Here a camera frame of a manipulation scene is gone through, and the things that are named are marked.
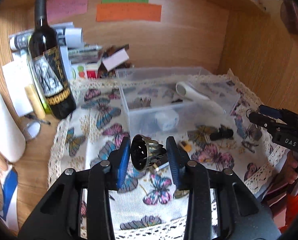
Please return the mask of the person's right hand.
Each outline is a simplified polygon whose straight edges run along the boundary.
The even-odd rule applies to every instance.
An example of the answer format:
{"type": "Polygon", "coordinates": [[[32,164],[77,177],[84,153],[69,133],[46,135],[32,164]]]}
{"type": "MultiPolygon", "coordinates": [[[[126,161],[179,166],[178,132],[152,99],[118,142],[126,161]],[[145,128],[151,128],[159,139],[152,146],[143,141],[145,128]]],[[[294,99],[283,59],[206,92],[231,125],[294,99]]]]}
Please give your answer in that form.
{"type": "Polygon", "coordinates": [[[298,179],[298,173],[296,172],[297,167],[298,161],[294,158],[293,152],[289,151],[285,164],[280,172],[284,182],[293,184],[298,179]]]}

